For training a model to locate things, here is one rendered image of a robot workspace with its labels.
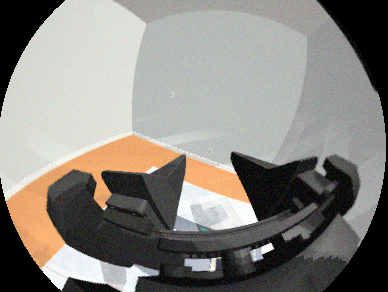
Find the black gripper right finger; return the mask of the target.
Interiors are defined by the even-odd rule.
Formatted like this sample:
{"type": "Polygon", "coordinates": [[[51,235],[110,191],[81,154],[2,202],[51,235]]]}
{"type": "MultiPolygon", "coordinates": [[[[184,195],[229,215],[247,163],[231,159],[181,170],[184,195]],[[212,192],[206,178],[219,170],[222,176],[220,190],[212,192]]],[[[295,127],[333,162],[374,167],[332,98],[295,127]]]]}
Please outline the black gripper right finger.
{"type": "Polygon", "coordinates": [[[256,219],[264,220],[271,218],[271,212],[284,198],[295,177],[306,171],[308,173],[310,169],[315,170],[318,157],[299,159],[282,166],[231,151],[231,162],[250,199],[248,202],[251,203],[256,219]]]}

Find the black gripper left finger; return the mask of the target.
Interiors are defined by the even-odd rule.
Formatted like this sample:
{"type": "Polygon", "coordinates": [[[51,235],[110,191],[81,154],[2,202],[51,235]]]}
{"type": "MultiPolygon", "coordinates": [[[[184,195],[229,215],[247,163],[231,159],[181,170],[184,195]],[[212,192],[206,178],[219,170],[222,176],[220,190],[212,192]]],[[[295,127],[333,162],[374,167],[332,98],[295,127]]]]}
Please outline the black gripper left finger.
{"type": "Polygon", "coordinates": [[[101,178],[112,194],[147,200],[165,230],[173,231],[186,166],[186,154],[182,154],[153,173],[102,170],[101,178]]]}

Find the cream square tile with dark blue square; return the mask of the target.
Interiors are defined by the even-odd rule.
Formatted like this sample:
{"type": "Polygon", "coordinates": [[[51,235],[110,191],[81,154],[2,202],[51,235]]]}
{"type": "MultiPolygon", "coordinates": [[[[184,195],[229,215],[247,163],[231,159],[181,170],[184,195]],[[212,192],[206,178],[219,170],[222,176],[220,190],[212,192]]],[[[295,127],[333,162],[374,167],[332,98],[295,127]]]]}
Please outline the cream square tile with dark blue square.
{"type": "Polygon", "coordinates": [[[223,270],[221,258],[211,258],[211,271],[223,270]]]}

